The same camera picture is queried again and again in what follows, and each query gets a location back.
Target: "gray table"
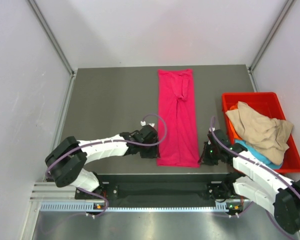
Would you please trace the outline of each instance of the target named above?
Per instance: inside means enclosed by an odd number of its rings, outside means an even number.
[[[245,65],[152,66],[79,69],[74,83],[62,139],[75,136],[78,140],[112,137],[140,128],[148,113],[158,112],[158,69],[193,69],[196,102],[196,122],[200,152],[211,116],[217,127],[225,130],[221,95],[226,92],[253,92]],[[110,157],[85,167],[99,174],[174,174],[227,173],[228,166],[200,168],[162,167],[154,159],[139,155]]]

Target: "cloth fold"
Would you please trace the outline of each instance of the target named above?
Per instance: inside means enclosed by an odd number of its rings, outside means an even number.
[[[159,166],[198,168],[199,145],[196,124],[193,71],[159,70],[158,114],[165,120],[167,135],[159,145]],[[158,137],[165,128],[158,123]]]
[[[237,109],[226,112],[236,133],[260,154],[276,165],[282,164],[289,148],[288,138],[293,124],[264,116],[245,102],[239,101]]]

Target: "pile of clothes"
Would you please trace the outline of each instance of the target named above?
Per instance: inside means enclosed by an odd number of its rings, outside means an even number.
[[[239,101],[226,112],[236,143],[269,168],[281,168],[293,124],[287,120],[264,116]]]

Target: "orange cloth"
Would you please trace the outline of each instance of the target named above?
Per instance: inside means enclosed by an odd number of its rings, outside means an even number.
[[[233,105],[232,107],[230,107],[229,110],[234,110],[234,109],[238,109],[238,103],[236,103],[236,105]],[[242,138],[239,137],[239,135],[237,134],[237,132],[236,132],[234,126],[232,125],[232,122],[230,121],[230,119],[228,119],[228,121],[229,121],[229,125],[230,125],[230,130],[233,134],[234,139],[242,140]]]

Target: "folded pink garment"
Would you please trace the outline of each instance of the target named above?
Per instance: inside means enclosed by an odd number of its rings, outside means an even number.
[[[159,145],[158,166],[198,168],[199,146],[196,125],[193,71],[159,70],[158,114],[165,120],[167,136]],[[165,134],[158,123],[158,136]]]

